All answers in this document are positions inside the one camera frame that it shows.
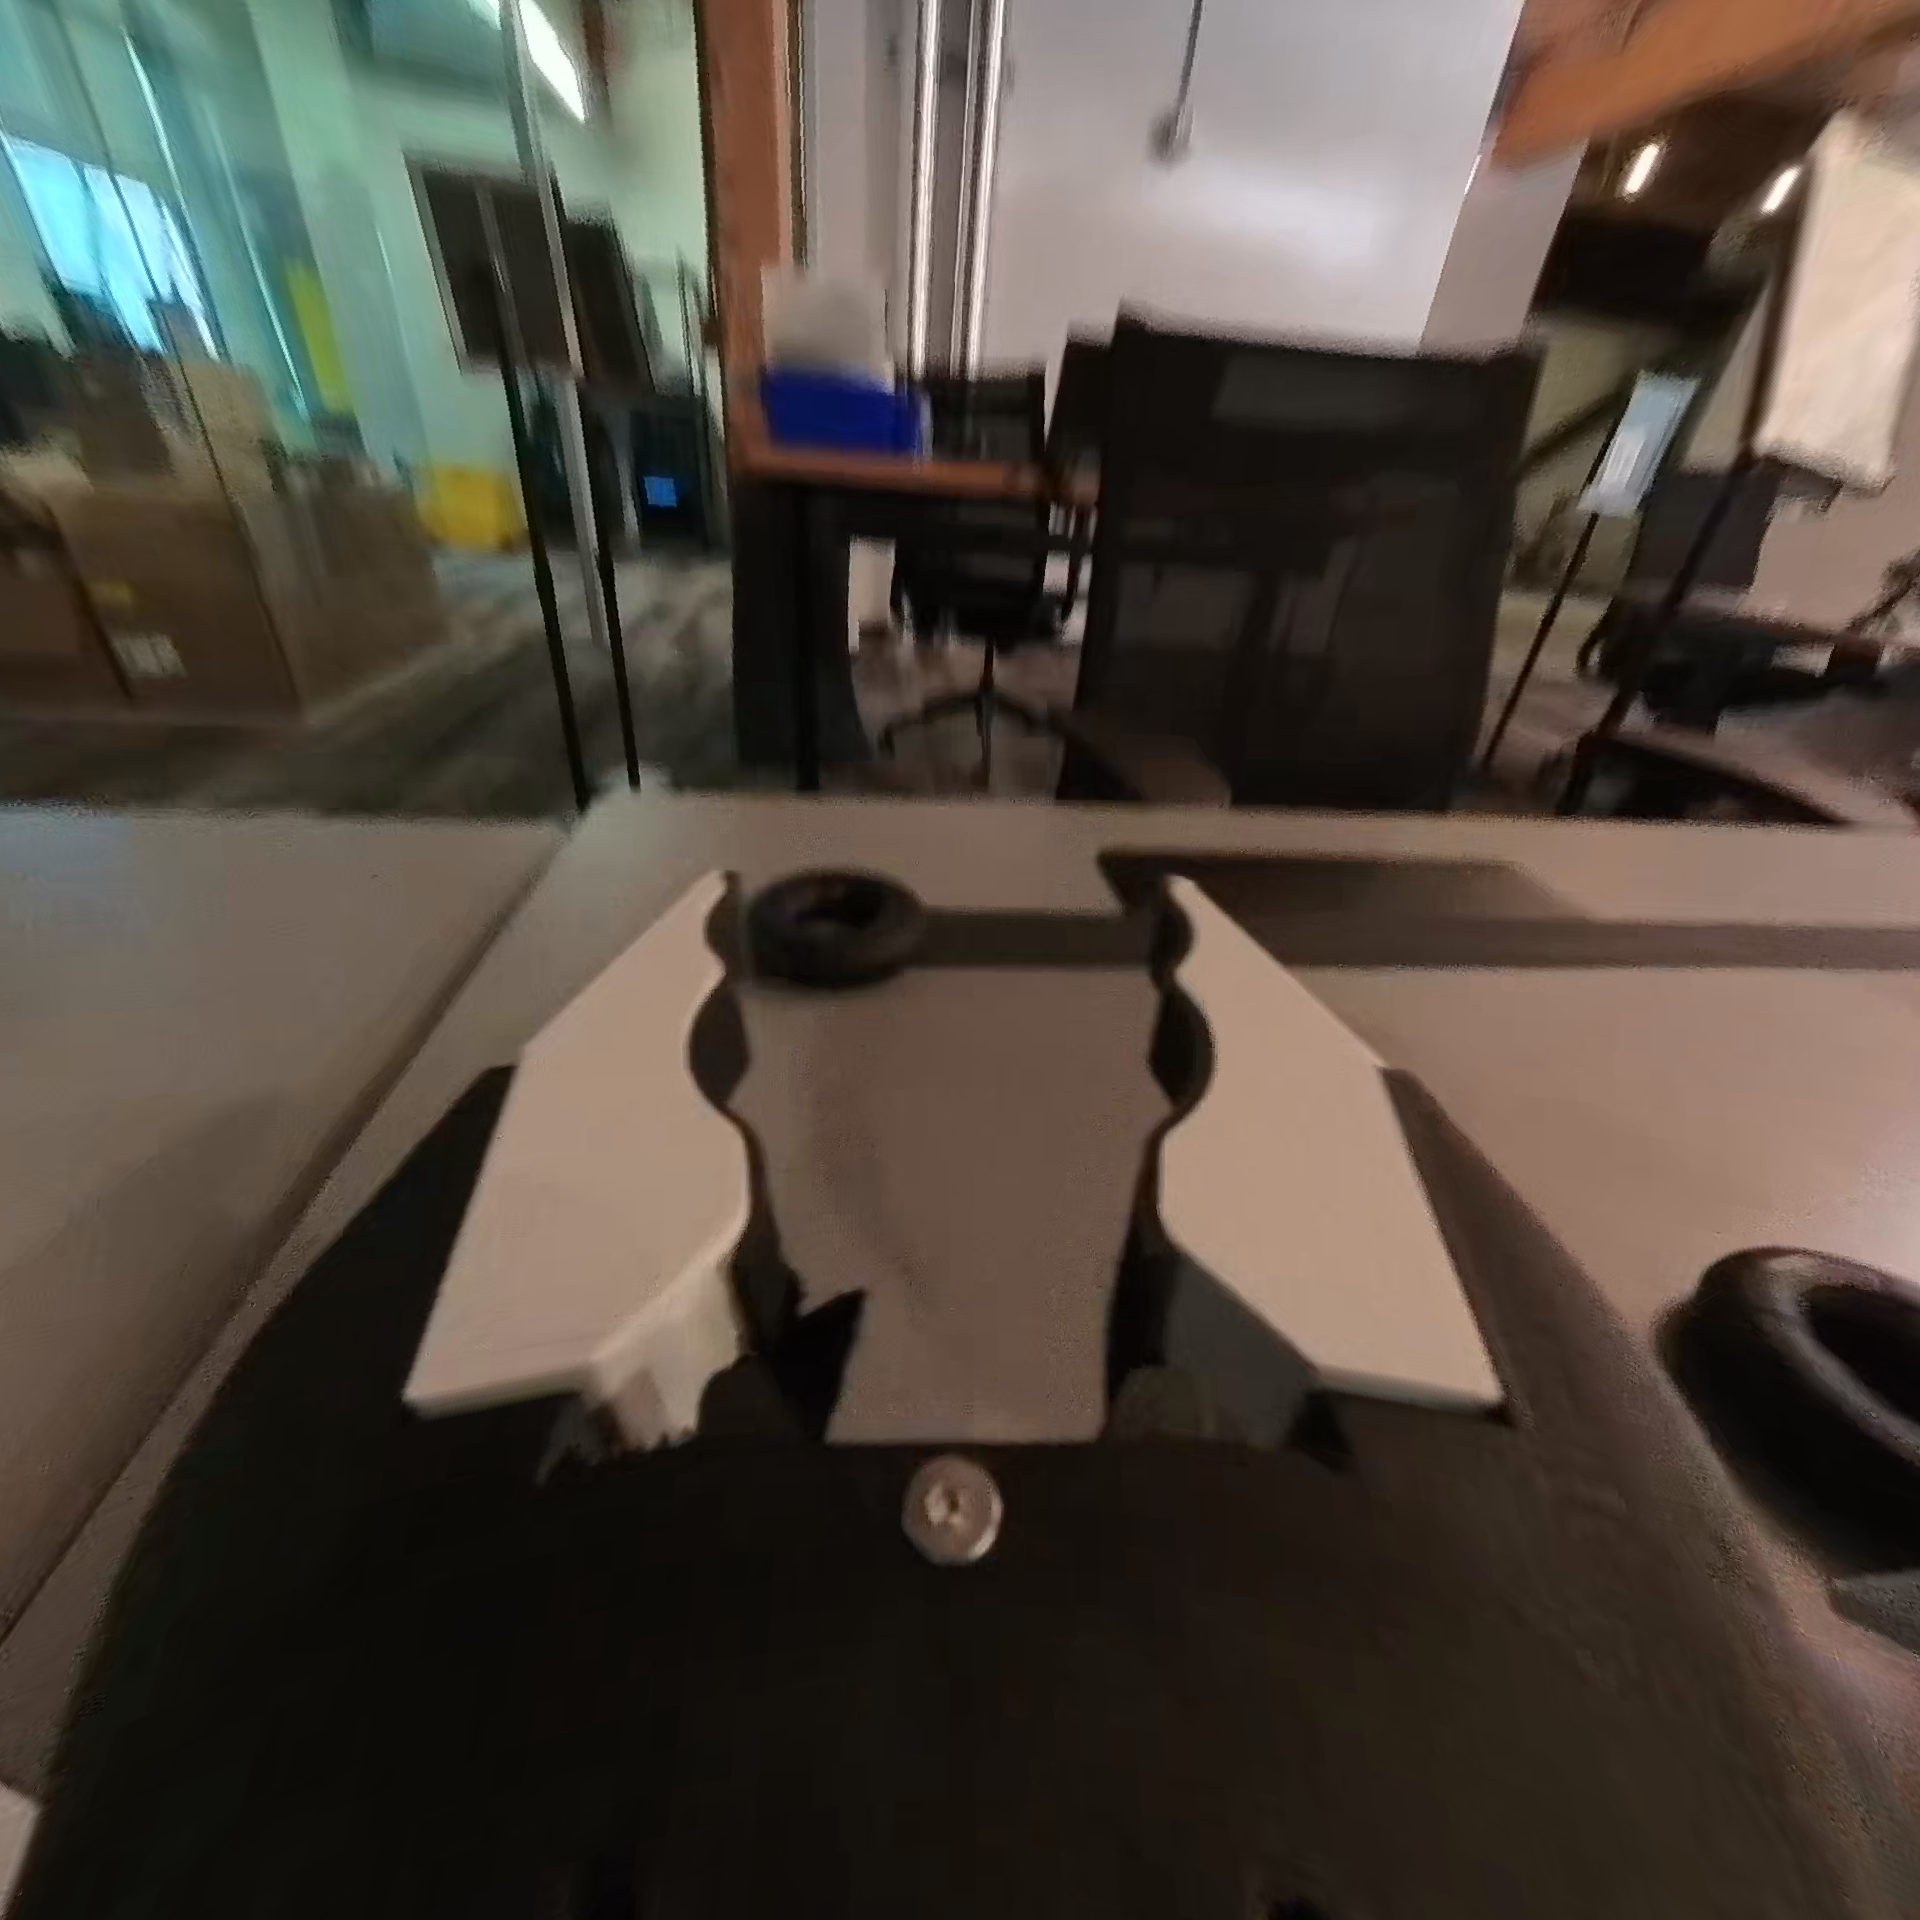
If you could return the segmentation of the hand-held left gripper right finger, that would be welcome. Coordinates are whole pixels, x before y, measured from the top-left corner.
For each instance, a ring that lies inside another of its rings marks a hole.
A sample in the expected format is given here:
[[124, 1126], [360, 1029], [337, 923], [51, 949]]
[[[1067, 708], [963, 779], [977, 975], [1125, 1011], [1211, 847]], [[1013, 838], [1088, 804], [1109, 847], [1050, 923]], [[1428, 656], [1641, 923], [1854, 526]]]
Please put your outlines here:
[[1209, 897], [1165, 880], [1165, 1007], [1197, 1016], [1197, 1085], [1170, 1097], [1155, 1215], [1196, 1276], [1170, 1313], [1264, 1396], [1266, 1352], [1317, 1387], [1496, 1409], [1505, 1387], [1417, 1171], [1388, 1067]]

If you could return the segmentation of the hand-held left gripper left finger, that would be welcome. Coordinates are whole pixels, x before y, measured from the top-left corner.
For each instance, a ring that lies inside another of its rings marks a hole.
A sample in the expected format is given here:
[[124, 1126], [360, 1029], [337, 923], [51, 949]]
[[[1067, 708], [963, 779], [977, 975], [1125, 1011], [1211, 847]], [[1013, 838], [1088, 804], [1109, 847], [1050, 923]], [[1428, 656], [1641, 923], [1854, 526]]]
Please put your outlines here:
[[571, 1399], [632, 1448], [689, 1439], [742, 1360], [749, 1065], [736, 880], [693, 880], [520, 1051], [428, 1313], [408, 1408]]

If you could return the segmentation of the small black rubber tyre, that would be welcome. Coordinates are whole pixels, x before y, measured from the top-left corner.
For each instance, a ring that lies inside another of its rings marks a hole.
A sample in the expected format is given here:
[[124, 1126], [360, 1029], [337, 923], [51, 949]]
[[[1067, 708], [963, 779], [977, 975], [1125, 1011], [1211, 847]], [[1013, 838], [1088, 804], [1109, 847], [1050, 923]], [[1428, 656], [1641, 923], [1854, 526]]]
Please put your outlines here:
[[925, 942], [928, 910], [870, 870], [798, 870], [757, 892], [745, 928], [761, 973], [841, 992], [904, 972]]

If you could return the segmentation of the large black rubber tyre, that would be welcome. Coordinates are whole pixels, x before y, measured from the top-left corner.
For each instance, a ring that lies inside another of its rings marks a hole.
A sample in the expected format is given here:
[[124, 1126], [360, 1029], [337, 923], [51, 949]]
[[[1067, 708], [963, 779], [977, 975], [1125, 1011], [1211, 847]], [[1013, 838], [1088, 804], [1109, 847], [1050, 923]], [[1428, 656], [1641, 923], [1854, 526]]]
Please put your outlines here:
[[1752, 1247], [1669, 1311], [1662, 1355], [1721, 1464], [1841, 1576], [1915, 1572], [1918, 1286], [1880, 1265]]

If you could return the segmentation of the black tripod stand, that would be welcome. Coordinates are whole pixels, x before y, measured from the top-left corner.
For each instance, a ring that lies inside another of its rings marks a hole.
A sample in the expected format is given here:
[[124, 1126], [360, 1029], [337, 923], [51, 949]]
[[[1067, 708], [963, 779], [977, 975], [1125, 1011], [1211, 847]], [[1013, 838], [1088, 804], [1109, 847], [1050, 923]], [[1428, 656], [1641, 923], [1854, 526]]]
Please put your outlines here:
[[525, 343], [520, 301], [512, 289], [512, 273], [498, 243], [491, 243], [491, 277], [498, 325], [498, 376], [507, 403], [512, 454], [520, 480], [520, 501], [525, 519], [525, 541], [536, 576], [536, 599], [542, 616], [545, 656], [561, 720], [561, 742], [566, 766], [566, 784], [573, 807], [588, 812], [595, 784], [588, 771], [585, 732], [570, 673], [570, 652], [561, 615], [555, 569], [548, 553], [545, 520], [538, 507], [538, 438], [530, 427], [525, 390], [538, 374], [552, 374], [553, 415], [561, 438], [562, 472], [566, 480], [566, 509], [573, 532], [573, 557], [582, 580], [582, 611], [597, 644], [605, 652], [614, 686], [614, 720], [621, 771], [628, 788], [640, 784], [640, 756], [633, 725], [633, 689], [625, 654], [625, 630], [617, 613], [617, 576], [613, 556], [597, 512], [592, 481], [592, 454], [585, 436], [585, 345], [579, 301], [571, 288], [566, 254], [566, 209], [546, 149], [536, 92], [536, 63], [525, 35], [523, 4], [500, 1], [496, 6], [500, 37], [502, 88], [512, 121], [520, 175], [525, 193], [538, 206], [545, 246], [545, 273], [558, 311], [558, 352], [540, 359]]

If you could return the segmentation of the dark curved table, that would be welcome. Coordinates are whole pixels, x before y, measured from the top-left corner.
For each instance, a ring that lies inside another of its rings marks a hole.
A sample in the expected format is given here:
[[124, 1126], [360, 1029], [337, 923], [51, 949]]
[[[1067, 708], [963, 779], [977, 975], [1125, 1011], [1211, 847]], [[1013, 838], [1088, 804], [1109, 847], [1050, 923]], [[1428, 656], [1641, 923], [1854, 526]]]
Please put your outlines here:
[[1918, 832], [1914, 784], [1849, 774], [1768, 735], [1677, 726], [1584, 734], [1552, 812], [1653, 824]]

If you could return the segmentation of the black mesh office chair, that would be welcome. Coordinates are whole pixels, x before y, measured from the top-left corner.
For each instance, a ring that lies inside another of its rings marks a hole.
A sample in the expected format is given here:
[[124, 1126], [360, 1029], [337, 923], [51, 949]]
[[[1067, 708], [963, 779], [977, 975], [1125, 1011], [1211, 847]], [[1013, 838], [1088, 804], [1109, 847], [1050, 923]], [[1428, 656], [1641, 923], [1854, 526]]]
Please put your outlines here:
[[1541, 368], [1117, 312], [1056, 800], [1451, 809]]

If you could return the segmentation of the brown cardboard box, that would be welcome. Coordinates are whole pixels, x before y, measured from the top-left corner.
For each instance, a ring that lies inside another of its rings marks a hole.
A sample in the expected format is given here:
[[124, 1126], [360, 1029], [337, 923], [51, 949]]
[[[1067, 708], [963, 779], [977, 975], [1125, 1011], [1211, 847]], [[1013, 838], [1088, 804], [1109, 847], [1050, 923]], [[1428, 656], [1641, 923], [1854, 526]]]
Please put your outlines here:
[[433, 550], [393, 488], [4, 488], [4, 712], [269, 725], [453, 637]]

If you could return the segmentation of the black cabinet with blue display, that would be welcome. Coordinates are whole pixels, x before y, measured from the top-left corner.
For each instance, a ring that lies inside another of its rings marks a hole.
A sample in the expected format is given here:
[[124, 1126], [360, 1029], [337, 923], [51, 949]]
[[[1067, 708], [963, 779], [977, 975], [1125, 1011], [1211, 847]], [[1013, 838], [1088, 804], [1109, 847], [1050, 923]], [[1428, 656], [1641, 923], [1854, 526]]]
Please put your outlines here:
[[642, 548], [710, 550], [707, 440], [707, 413], [693, 393], [656, 393], [625, 412], [617, 448]]

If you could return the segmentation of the black office chair with wheels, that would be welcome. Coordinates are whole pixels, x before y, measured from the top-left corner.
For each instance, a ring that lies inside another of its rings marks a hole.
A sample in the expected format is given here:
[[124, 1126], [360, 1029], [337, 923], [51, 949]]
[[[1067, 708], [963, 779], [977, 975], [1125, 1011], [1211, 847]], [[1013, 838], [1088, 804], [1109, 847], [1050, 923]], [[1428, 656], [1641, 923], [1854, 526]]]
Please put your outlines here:
[[[1050, 408], [1044, 365], [924, 380], [928, 453], [963, 464], [1044, 465]], [[1032, 735], [1053, 732], [1048, 707], [1018, 699], [1002, 683], [1002, 660], [1058, 654], [1077, 604], [1088, 519], [1035, 499], [953, 499], [918, 512], [896, 543], [891, 613], [915, 644], [972, 639], [979, 648], [970, 689], [931, 695], [877, 734], [891, 755], [909, 735], [968, 715], [977, 732], [977, 782], [993, 784], [997, 725]]]

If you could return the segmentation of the wooden desk with black legs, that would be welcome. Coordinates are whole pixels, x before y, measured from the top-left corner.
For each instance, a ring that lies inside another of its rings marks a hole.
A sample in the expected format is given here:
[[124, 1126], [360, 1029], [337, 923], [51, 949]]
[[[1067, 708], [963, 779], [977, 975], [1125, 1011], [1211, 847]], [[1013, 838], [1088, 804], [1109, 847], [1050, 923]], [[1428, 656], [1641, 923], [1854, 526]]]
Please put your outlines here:
[[913, 459], [770, 444], [736, 422], [728, 444], [733, 509], [736, 755], [814, 795], [825, 767], [864, 756], [852, 741], [849, 548], [917, 534], [936, 507], [1066, 519], [1037, 550], [1085, 550], [1098, 481], [1034, 464]]

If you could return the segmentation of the blue plastic bin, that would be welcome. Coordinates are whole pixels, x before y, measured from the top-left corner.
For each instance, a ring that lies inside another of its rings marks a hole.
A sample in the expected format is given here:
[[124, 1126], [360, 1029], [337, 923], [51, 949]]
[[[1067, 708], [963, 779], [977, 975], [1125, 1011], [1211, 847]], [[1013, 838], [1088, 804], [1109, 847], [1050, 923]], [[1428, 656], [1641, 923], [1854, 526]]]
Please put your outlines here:
[[765, 436], [781, 448], [918, 459], [928, 453], [922, 388], [850, 368], [764, 368], [760, 406]]

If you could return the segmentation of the sign stand with poster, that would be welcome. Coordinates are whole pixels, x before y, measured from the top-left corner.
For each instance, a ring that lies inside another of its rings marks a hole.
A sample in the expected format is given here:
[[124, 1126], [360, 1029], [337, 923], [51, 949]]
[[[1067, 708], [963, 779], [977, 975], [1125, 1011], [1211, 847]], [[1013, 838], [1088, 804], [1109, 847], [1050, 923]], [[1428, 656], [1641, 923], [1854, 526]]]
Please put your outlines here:
[[1570, 501], [1574, 509], [1573, 547], [1548, 592], [1541, 619], [1498, 708], [1498, 718], [1484, 737], [1480, 755], [1482, 774], [1488, 777], [1496, 771], [1505, 737], [1517, 715], [1522, 695], [1529, 689], [1552, 629], [1586, 566], [1600, 520], [1628, 520], [1640, 515], [1648, 491], [1667, 465], [1673, 440], [1680, 436], [1693, 408], [1699, 388], [1699, 374], [1646, 371], [1626, 390], [1608, 438], [1596, 453], [1581, 488]]

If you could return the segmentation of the clear plastic bag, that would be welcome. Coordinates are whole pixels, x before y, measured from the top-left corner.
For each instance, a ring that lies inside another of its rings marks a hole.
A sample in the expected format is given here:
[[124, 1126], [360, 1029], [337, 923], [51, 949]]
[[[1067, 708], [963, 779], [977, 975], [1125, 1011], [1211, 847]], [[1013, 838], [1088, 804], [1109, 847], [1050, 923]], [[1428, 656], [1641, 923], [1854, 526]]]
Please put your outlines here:
[[761, 363], [881, 384], [896, 380], [889, 301], [870, 277], [769, 264], [760, 284]]

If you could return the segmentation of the white hanging cloth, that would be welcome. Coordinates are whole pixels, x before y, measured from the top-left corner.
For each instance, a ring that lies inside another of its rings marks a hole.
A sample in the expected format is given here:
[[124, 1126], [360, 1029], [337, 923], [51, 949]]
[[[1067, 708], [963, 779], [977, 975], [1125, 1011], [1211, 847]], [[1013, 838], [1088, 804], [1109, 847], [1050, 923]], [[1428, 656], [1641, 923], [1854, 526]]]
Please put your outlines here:
[[1841, 112], [1809, 156], [1752, 453], [1837, 491], [1883, 491], [1915, 341], [1915, 157], [1875, 121]]

